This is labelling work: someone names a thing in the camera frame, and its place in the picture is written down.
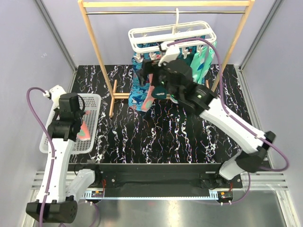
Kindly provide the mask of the pink sock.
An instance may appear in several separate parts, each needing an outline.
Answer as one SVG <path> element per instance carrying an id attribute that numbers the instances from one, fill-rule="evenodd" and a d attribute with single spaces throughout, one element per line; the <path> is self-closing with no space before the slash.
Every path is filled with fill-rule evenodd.
<path id="1" fill-rule="evenodd" d="M 90 114 L 90 111 L 86 110 L 85 114 L 82 118 L 82 125 L 80 127 L 80 132 L 77 134 L 77 138 L 81 141 L 91 140 L 89 129 L 84 121 L 84 117 L 88 116 L 89 114 Z"/>
<path id="2" fill-rule="evenodd" d="M 152 85 L 152 79 L 153 79 L 153 74 L 149 74 L 149 82 L 150 82 L 150 85 L 149 85 L 149 89 L 148 89 L 148 93 L 147 93 L 147 96 L 142 104 L 142 107 L 141 107 L 141 111 L 143 112 L 147 112 L 152 104 L 153 104 L 153 101 L 154 101 L 154 97 L 152 96 L 152 92 L 154 91 L 155 89 L 155 86 Z"/>

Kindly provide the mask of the dark teal sock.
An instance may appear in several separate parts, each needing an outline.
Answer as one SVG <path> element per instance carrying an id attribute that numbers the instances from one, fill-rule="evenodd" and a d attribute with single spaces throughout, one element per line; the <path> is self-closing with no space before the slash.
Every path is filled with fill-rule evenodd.
<path id="1" fill-rule="evenodd" d="M 155 99 L 165 100 L 167 97 L 167 90 L 161 86 L 154 87 L 151 96 Z"/>

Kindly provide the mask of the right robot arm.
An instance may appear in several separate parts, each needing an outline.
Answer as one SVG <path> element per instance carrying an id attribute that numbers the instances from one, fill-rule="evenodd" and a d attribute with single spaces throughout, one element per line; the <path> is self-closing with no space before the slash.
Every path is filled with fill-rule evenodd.
<path id="1" fill-rule="evenodd" d="M 185 62 L 173 60 L 159 66 L 157 60 L 144 60 L 135 74 L 141 86 L 151 76 L 151 85 L 165 88 L 187 112 L 214 124 L 240 146 L 241 151 L 223 162 L 215 175 L 219 187 L 228 186 L 243 172 L 255 173 L 263 168 L 263 160 L 276 135 L 248 124 L 209 88 L 194 82 L 192 69 Z"/>

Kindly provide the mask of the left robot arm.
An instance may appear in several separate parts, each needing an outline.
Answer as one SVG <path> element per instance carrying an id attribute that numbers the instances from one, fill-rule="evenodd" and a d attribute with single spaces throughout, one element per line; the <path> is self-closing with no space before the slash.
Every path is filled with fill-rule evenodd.
<path id="1" fill-rule="evenodd" d="M 100 173 L 93 169 L 82 169 L 66 185 L 69 159 L 83 125 L 85 103 L 80 95 L 67 93 L 59 85 L 49 90 L 41 89 L 55 106 L 55 115 L 45 127 L 30 100 L 33 90 L 35 87 L 27 91 L 27 103 L 48 139 L 48 156 L 36 201 L 27 204 L 26 213 L 38 221 L 39 226 L 44 223 L 72 223 L 76 218 L 79 200 L 88 186 L 98 187 L 102 183 Z"/>

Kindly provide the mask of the white plastic clip hanger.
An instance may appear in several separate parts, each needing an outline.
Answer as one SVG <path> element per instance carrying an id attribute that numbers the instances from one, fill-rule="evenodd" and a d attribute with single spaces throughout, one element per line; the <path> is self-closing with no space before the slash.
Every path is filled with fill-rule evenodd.
<path id="1" fill-rule="evenodd" d="M 177 40 L 203 37 L 210 43 L 217 40 L 211 26 L 202 20 L 192 22 L 179 22 L 180 11 L 176 9 L 176 22 L 170 25 L 133 28 L 128 31 L 134 58 L 141 61 L 145 54 L 154 56 L 159 52 L 159 44 L 171 43 Z"/>

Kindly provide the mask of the blue shark print shorts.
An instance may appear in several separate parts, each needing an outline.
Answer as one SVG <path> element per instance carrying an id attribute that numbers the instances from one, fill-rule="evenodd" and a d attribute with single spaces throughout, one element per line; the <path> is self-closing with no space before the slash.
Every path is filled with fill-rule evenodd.
<path id="1" fill-rule="evenodd" d="M 183 60 L 188 66 L 190 66 L 195 53 L 199 51 L 202 47 L 203 46 L 190 46 L 186 47 L 184 50 L 181 49 L 178 59 Z M 152 56 L 151 54 L 145 54 L 144 58 L 141 61 L 137 61 L 134 57 L 132 57 L 134 75 L 131 92 L 128 98 L 128 105 L 132 109 L 141 111 L 142 104 L 147 96 L 150 85 L 150 83 L 146 83 L 145 86 L 140 86 L 139 79 L 135 72 L 141 68 L 143 60 L 159 60 L 163 55 L 164 52 L 161 51 L 156 52 L 154 56 Z"/>

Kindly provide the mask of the white perforated plastic basket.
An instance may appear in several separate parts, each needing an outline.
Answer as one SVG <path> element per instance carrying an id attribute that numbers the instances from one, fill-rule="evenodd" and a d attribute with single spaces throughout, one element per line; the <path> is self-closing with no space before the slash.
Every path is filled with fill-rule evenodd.
<path id="1" fill-rule="evenodd" d="M 86 154 L 92 151 L 94 139 L 97 132 L 98 117 L 99 117 L 100 105 L 101 105 L 101 97 L 98 94 L 80 93 L 79 95 L 84 99 L 86 106 L 85 111 L 86 110 L 90 111 L 90 114 L 84 117 L 84 121 L 89 129 L 91 140 L 81 141 L 77 138 L 73 150 L 71 152 L 72 155 Z M 45 128 L 48 127 L 48 125 L 51 123 L 53 119 L 53 116 L 55 115 L 54 109 L 55 106 L 54 104 L 52 104 L 51 111 L 49 113 L 47 122 L 45 124 Z M 39 150 L 42 153 L 45 154 L 48 153 L 48 139 L 44 132 L 40 141 Z"/>

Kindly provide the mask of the mint green sock left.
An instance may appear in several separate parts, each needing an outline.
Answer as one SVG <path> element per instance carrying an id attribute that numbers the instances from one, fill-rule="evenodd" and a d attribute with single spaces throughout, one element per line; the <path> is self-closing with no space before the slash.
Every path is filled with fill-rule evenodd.
<path id="1" fill-rule="evenodd" d="M 200 57 L 199 57 L 199 56 L 200 56 L 200 54 L 201 54 L 201 50 L 202 50 L 202 48 L 201 48 L 199 51 L 197 51 L 197 52 L 195 53 L 195 55 L 194 55 L 194 57 L 193 57 L 193 60 L 192 60 L 192 62 L 191 62 L 191 65 L 190 65 L 190 67 L 191 67 L 191 69 L 192 69 L 193 81 L 196 82 L 196 83 L 198 83 L 198 82 L 197 82 L 197 79 L 198 79 L 198 77 L 199 77 L 198 72 L 197 72 L 197 69 L 198 69 L 198 67 L 199 67 L 199 65 L 200 65 L 200 63 L 199 63 Z"/>

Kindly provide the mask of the wooden clothes rack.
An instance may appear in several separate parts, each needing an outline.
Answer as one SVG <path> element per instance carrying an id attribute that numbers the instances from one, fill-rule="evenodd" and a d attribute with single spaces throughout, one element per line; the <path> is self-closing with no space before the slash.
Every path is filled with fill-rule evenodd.
<path id="1" fill-rule="evenodd" d="M 102 70 L 102 74 L 104 76 L 107 88 L 111 95 L 111 104 L 109 109 L 109 117 L 113 117 L 114 111 L 114 103 L 118 99 L 127 99 L 129 97 L 128 93 L 118 93 L 116 92 L 117 81 L 114 84 L 110 83 L 109 77 L 107 75 L 107 71 L 102 60 L 101 52 L 98 47 L 98 43 L 96 37 L 93 32 L 92 25 L 89 20 L 89 15 L 91 12 L 88 12 L 87 8 L 126 8 L 126 7 L 175 7 L 178 9 L 179 7 L 244 7 L 245 9 L 240 12 L 242 15 L 236 33 L 234 35 L 233 41 L 229 47 L 229 50 L 224 58 L 223 63 L 221 64 L 221 69 L 219 70 L 215 82 L 211 88 L 212 91 L 215 91 L 217 87 L 221 86 L 223 71 L 228 63 L 228 60 L 231 57 L 231 54 L 235 48 L 235 45 L 240 37 L 240 34 L 244 28 L 246 20 L 252 10 L 254 5 L 253 0 L 193 0 L 193 1 L 109 1 L 109 2 L 84 2 L 82 0 L 78 1 L 78 5 L 83 16 L 86 28 L 88 30 L 95 54 L 97 56 L 97 60 Z"/>

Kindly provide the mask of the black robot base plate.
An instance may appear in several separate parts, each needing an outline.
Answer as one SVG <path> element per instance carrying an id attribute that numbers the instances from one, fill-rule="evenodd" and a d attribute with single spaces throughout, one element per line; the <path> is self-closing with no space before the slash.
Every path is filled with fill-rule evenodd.
<path id="1" fill-rule="evenodd" d="M 98 171 L 97 182 L 83 197 L 88 200 L 216 200 L 219 191 L 269 191 L 270 172 L 219 176 L 220 164 L 69 164 L 68 179 L 82 169 Z"/>

